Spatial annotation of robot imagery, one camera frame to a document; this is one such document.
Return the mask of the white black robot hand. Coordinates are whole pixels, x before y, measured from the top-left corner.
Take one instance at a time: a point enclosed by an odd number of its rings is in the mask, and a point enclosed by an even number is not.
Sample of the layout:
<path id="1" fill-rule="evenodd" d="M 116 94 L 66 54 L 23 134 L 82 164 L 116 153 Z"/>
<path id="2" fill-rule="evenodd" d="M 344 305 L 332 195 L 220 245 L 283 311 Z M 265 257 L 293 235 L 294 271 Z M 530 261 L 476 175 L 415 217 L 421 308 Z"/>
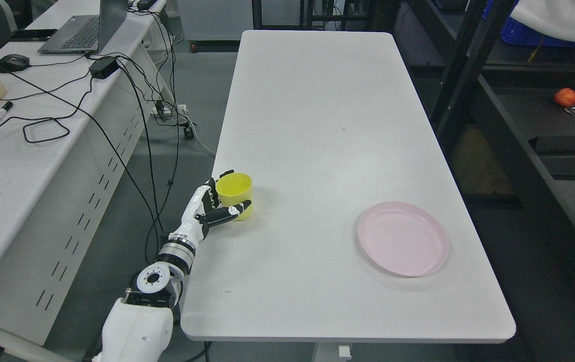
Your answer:
<path id="1" fill-rule="evenodd" d="M 182 214 L 181 225 L 170 233 L 165 246 L 184 243 L 189 248 L 196 249 L 211 227 L 251 214 L 251 196 L 243 196 L 241 201 L 234 202 L 232 206 L 221 203 L 221 197 L 216 190 L 217 181 L 233 173 L 234 170 L 231 169 L 220 176 L 211 177 L 197 188 Z"/>

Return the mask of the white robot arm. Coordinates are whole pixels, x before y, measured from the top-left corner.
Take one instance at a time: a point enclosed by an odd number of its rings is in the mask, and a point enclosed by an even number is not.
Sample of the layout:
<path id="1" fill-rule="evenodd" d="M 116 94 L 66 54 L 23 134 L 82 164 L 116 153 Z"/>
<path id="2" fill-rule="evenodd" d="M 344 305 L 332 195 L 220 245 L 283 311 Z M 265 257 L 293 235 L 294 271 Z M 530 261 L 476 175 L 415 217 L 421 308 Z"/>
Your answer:
<path id="1" fill-rule="evenodd" d="M 188 238 L 169 239 L 113 304 L 102 328 L 101 352 L 92 361 L 159 360 L 172 338 L 173 311 L 196 253 L 196 243 Z"/>

